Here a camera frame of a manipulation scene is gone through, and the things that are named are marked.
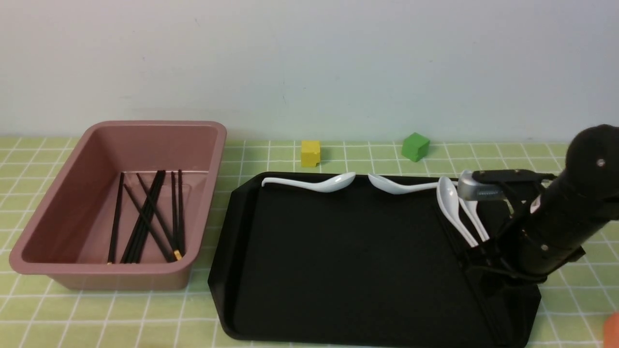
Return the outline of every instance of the table surface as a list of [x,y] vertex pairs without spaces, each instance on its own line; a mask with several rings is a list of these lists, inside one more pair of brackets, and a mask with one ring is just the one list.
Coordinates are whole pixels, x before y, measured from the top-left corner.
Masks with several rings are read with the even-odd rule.
[[[322,142],[322,162],[300,166],[300,142],[228,141],[206,234],[189,286],[176,292],[76,292],[45,276],[14,273],[8,258],[76,138],[0,137],[0,346],[310,346],[230,339],[207,286],[230,192],[264,171],[457,176],[464,169],[529,168],[559,173],[567,144],[432,144],[417,163],[398,142]],[[604,320],[619,305],[619,223],[585,245],[587,256],[541,286],[529,347],[602,347]]]

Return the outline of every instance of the plastic basin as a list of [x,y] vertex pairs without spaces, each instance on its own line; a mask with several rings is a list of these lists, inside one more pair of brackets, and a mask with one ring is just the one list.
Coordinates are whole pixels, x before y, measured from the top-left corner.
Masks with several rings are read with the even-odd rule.
[[[173,290],[187,286],[201,249],[222,159],[226,129],[210,121],[108,121],[89,128],[24,228],[9,262],[15,272],[43,274],[76,290]],[[120,172],[143,201],[134,172],[150,185],[157,170],[183,171],[186,254],[167,263],[149,236],[142,261],[107,264]],[[170,174],[158,208],[171,222]],[[124,194],[119,262],[138,218]],[[154,229],[161,232],[156,218]]]

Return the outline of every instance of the black chopstick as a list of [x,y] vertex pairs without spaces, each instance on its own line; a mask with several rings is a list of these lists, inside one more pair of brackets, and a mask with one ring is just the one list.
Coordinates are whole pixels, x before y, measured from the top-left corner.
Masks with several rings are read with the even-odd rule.
[[176,245],[180,245],[178,243],[178,208],[176,207],[176,175],[174,172],[170,172],[170,176],[172,179],[172,236],[176,240]]
[[[155,178],[153,179],[153,182],[150,184],[151,194],[155,192],[155,189],[157,188],[157,186],[159,185],[159,182],[161,181],[161,177],[162,177],[161,173],[157,172],[157,174],[155,175]],[[144,202],[144,205],[142,206],[142,210],[146,212],[148,208],[149,208],[148,202]],[[130,263],[131,260],[133,259],[133,256],[135,254],[135,248],[137,245],[137,240],[139,238],[139,235],[141,235],[143,231],[143,226],[144,224],[142,223],[142,219],[138,218],[136,220],[136,224],[133,226],[133,231],[131,232],[129,241],[127,242],[127,245],[124,249],[123,257],[121,258],[121,263]]]
[[108,251],[108,264],[113,264],[116,260],[116,246],[118,244],[118,224],[120,222],[120,211],[123,206],[123,185],[124,172],[120,173],[118,181],[118,194],[116,195],[116,209],[114,210],[114,222],[112,223],[112,234],[110,236],[110,250]]
[[131,192],[131,189],[129,188],[129,186],[127,186],[127,184],[124,184],[123,186],[124,186],[124,189],[129,194],[129,198],[131,198],[133,205],[136,207],[138,213],[140,214],[140,217],[142,218],[143,223],[146,225],[146,227],[150,231],[151,236],[153,236],[153,239],[155,240],[155,243],[159,247],[159,250],[161,251],[161,254],[165,258],[165,260],[168,262],[174,262],[174,257],[172,257],[172,255],[166,251],[165,246],[163,245],[163,242],[161,241],[161,238],[159,238],[159,236],[155,233],[153,226],[150,224],[149,218],[140,209],[140,204],[137,202],[137,199],[135,198],[135,196],[133,196],[133,193]]
[[183,171],[178,170],[178,249],[185,255],[185,218],[183,204]]
[[[154,191],[150,193],[150,196],[153,198],[155,202],[159,199],[159,194],[161,193],[161,188],[163,186],[163,182],[165,181],[165,171],[159,170],[155,175],[155,179],[157,180],[157,185],[155,185]],[[153,217],[153,206],[150,204],[148,200],[144,201],[146,209],[142,210],[148,221],[150,222]],[[138,234],[135,240],[135,244],[133,245],[133,250],[131,254],[129,254],[129,262],[130,263],[140,263],[142,261],[142,254],[144,253],[144,247],[146,246],[146,239],[149,236],[149,229],[144,223],[144,220],[141,217],[137,217],[137,223],[140,223],[140,227],[138,229]]]
[[150,197],[149,189],[146,188],[146,184],[142,180],[142,177],[140,176],[140,174],[136,173],[136,176],[137,176],[138,181],[140,181],[140,186],[142,186],[142,189],[144,190],[144,193],[146,194],[146,199],[148,199],[150,205],[153,207],[153,212],[155,213],[157,220],[159,220],[159,224],[161,225],[163,234],[165,234],[166,238],[168,239],[168,243],[170,244],[170,248],[172,248],[174,257],[176,258],[176,260],[180,260],[183,257],[181,256],[181,253],[178,250],[178,246],[176,245],[176,240],[173,238],[172,234],[170,233],[170,229],[168,228],[168,225],[165,223],[165,220],[163,219],[163,216],[161,215],[161,213],[159,213],[159,209],[157,209],[157,203],[153,202],[153,199]]

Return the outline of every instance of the white ceramic spoon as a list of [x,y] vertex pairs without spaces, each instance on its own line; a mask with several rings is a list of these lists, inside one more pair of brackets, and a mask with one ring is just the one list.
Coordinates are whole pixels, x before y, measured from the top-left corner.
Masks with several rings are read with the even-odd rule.
[[464,239],[469,243],[469,245],[474,248],[476,247],[477,241],[470,234],[469,230],[464,226],[462,220],[458,216],[458,210],[460,207],[460,202],[458,200],[458,193],[456,192],[456,187],[451,182],[451,180],[442,176],[438,180],[438,187],[436,188],[436,199],[438,200],[438,206],[441,208],[441,211],[445,215],[445,217],[451,222],[451,224],[460,232],[460,234],[464,237]]
[[334,176],[330,179],[322,181],[320,183],[307,183],[305,181],[297,181],[291,179],[282,179],[282,178],[264,178],[262,180],[262,186],[267,183],[273,184],[281,184],[294,186],[304,189],[310,189],[316,192],[329,193],[334,192],[339,189],[343,189],[346,186],[350,185],[350,183],[355,179],[355,172],[344,173],[337,176]]
[[370,179],[370,183],[372,183],[374,187],[381,189],[387,193],[391,193],[391,194],[412,193],[412,192],[417,192],[417,191],[423,191],[424,189],[433,189],[438,186],[438,183],[402,185],[402,184],[393,182],[385,178],[384,176],[380,176],[376,174],[368,174],[368,179]]
[[473,226],[475,226],[475,229],[477,230],[477,233],[482,238],[482,240],[486,241],[490,239],[490,236],[488,235],[486,228],[482,224],[482,220],[479,218],[479,215],[477,214],[477,201],[465,201],[462,198],[459,198],[459,200],[460,200],[460,205],[462,206],[462,209],[464,210],[466,215],[469,217],[470,221],[473,223]]

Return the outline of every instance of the tray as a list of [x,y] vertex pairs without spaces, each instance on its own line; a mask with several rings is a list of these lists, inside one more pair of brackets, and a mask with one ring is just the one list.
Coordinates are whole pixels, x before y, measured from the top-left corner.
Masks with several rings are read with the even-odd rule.
[[[262,173],[232,192],[209,286],[232,338],[398,347],[524,347],[536,286],[486,297],[464,273],[464,239],[436,191],[394,196],[366,175],[316,193],[267,176],[319,182],[327,174]],[[404,185],[438,178],[389,177]],[[509,216],[480,202],[489,233]],[[472,226],[465,215],[462,218]]]

